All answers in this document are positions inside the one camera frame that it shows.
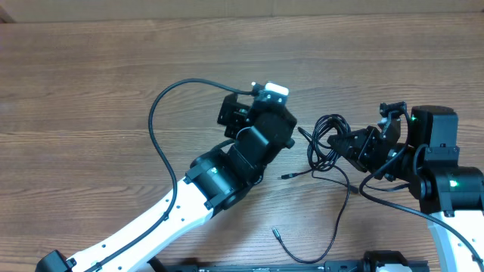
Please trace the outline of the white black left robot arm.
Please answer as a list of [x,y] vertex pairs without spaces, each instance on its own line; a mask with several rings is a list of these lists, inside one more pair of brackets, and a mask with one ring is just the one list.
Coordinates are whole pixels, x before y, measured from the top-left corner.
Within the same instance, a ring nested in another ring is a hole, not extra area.
[[217,122],[226,127],[229,150],[217,145],[197,157],[168,193],[134,221],[71,257],[59,251],[42,258],[39,271],[147,271],[148,262],[170,243],[242,200],[262,180],[266,166],[291,148],[295,117],[287,96],[259,93],[252,105],[225,97]]

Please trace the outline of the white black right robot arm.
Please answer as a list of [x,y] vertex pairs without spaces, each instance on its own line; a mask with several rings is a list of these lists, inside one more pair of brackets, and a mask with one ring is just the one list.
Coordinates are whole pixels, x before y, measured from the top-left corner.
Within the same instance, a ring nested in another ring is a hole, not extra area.
[[[444,271],[481,271],[483,173],[458,164],[458,115],[450,107],[380,105],[377,126],[331,135],[327,142],[367,177],[360,194],[424,218]],[[419,202],[411,209],[364,192],[371,179],[402,180]]]

